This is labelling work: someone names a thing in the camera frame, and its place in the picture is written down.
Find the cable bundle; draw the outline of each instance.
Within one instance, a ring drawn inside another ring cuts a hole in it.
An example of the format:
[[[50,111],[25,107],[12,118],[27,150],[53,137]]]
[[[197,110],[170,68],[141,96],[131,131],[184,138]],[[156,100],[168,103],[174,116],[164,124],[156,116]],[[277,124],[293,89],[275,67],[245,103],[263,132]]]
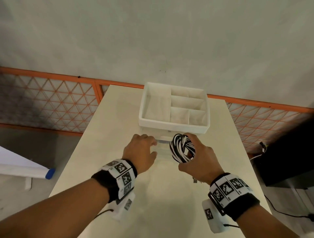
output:
[[[195,156],[195,148],[187,135],[176,134],[169,144],[172,157],[179,163],[189,162],[191,159],[184,154],[187,149],[192,157]]]

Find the black wire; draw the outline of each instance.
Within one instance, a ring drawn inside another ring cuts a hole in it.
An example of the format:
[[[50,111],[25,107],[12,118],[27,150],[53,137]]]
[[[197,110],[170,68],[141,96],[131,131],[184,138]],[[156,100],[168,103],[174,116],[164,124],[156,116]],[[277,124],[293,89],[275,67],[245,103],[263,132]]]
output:
[[[290,217],[297,217],[297,218],[301,218],[301,217],[305,217],[305,218],[309,218],[309,216],[294,216],[294,215],[290,215],[290,214],[287,214],[287,213],[284,213],[284,212],[280,212],[280,211],[277,211],[276,208],[274,207],[274,205],[272,204],[272,202],[269,200],[268,197],[265,196],[265,198],[269,201],[269,203],[271,204],[271,206],[273,207],[273,209],[276,211],[276,212],[279,212],[281,214],[284,214],[284,215],[287,215],[287,216],[290,216]]]
[[[234,225],[229,225],[229,224],[224,224],[224,226],[231,226],[231,227],[236,227],[236,228],[240,228],[238,226],[234,226]]]
[[[105,213],[105,212],[113,212],[113,209],[108,209],[108,210],[105,210],[105,211],[103,211],[103,212],[101,212],[101,213],[99,213],[97,216],[95,216],[95,218],[93,219],[93,220],[95,220],[97,217],[99,217],[101,214],[103,214],[103,213]]]

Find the white storage organizer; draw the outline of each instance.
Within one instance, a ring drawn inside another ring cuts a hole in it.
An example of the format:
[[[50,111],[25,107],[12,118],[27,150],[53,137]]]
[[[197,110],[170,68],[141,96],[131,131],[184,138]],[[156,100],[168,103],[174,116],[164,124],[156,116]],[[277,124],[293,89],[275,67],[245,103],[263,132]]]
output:
[[[138,124],[204,134],[210,125],[207,94],[202,89],[146,83]]]

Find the concrete wall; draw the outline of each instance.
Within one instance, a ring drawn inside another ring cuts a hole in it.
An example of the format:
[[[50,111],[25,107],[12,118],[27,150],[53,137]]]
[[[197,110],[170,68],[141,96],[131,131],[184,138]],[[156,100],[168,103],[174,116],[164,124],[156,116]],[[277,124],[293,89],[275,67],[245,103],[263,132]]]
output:
[[[3,0],[0,64],[310,106],[313,9],[313,0]]]

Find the floor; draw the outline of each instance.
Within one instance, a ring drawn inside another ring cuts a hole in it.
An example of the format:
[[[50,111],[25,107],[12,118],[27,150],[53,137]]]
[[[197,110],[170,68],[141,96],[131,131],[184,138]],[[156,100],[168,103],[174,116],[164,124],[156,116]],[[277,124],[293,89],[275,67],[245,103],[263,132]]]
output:
[[[48,198],[79,139],[74,136],[0,128],[0,146],[46,167],[56,168],[51,180],[33,179],[32,189],[27,192],[24,191],[25,178],[0,175],[0,220]],[[298,203],[291,189],[265,187],[262,180],[260,184],[277,210],[293,215],[307,215],[309,212]],[[270,204],[269,206],[273,215],[298,235],[314,231],[314,223],[309,219],[289,217],[274,211]]]

